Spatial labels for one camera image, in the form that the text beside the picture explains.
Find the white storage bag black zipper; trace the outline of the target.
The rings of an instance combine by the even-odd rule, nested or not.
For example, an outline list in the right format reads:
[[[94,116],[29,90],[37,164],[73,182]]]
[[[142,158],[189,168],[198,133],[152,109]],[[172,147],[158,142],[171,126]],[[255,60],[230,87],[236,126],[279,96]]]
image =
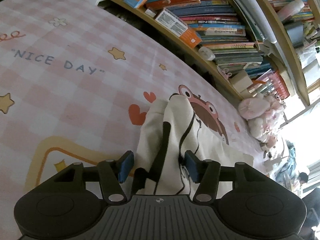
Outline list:
[[[156,99],[146,114],[135,154],[132,193],[147,195],[187,194],[193,197],[198,184],[192,182],[184,154],[190,150],[200,160],[211,159],[222,166],[253,157],[224,143],[195,114],[185,96]]]

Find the pink plush toy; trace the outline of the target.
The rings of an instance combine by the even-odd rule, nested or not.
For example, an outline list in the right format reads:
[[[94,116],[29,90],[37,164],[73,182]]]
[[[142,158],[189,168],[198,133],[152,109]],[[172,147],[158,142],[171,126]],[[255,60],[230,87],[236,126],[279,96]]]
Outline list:
[[[271,95],[257,94],[255,97],[242,100],[238,106],[240,115],[247,120],[249,132],[265,149],[273,148],[284,106]]]

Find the beige pen holder box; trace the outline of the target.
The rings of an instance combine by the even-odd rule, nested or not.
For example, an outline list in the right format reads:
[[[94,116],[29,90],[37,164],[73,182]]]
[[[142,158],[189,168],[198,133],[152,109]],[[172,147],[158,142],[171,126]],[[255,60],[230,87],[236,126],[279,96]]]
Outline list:
[[[238,74],[230,78],[230,83],[234,89],[240,93],[253,85],[253,81],[245,70],[240,71]]]

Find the pink scissors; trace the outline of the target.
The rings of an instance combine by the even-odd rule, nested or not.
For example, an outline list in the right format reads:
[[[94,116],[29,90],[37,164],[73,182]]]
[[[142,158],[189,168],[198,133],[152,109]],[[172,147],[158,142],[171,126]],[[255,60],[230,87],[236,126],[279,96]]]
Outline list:
[[[225,78],[229,79],[232,76],[232,73],[229,71],[228,68],[219,68],[220,74]]]

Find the pink checkered cartoon bedsheet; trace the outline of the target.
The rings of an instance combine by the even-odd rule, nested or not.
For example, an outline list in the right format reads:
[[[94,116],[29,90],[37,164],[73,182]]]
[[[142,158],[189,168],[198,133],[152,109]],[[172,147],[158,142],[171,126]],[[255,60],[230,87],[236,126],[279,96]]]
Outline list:
[[[84,0],[1,2],[1,239],[18,239],[16,202],[66,166],[137,151],[156,99],[189,88],[219,114],[224,166],[262,170],[236,108],[162,45]]]

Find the small white box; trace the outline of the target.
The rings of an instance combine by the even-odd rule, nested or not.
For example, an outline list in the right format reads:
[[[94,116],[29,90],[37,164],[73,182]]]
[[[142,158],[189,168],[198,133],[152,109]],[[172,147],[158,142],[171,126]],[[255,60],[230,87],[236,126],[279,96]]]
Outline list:
[[[201,47],[198,50],[199,55],[206,61],[213,61],[215,59],[214,53],[207,47]]]

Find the wooden bookshelf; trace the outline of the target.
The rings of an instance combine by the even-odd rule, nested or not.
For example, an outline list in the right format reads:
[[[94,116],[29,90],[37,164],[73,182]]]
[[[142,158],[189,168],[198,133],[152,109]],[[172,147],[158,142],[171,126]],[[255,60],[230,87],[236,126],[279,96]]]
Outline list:
[[[263,61],[285,71],[295,92],[310,104],[302,65],[283,28],[264,31],[236,0],[111,0],[179,41],[193,56],[200,48],[214,54],[205,68],[225,87],[235,90],[230,77],[245,70],[251,79],[263,74]]]

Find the orange white flat box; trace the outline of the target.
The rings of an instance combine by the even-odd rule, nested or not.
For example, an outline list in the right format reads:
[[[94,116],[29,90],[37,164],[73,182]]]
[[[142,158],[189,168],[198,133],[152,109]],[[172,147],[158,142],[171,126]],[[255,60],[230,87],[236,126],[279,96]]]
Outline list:
[[[185,22],[174,15],[168,9],[163,9],[155,18],[161,26],[177,36],[190,48],[195,48],[201,42],[199,35],[191,29]]]

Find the row of books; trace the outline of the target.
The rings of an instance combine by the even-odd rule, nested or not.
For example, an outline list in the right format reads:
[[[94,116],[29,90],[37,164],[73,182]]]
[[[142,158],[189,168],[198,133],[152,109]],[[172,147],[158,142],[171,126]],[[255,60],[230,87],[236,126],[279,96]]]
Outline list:
[[[250,79],[273,74],[257,41],[276,41],[272,28],[256,0],[147,0],[146,8],[164,8],[185,22],[201,38],[200,46],[209,48],[219,68],[228,68],[232,76],[245,70]],[[246,28],[255,35],[252,41]]]

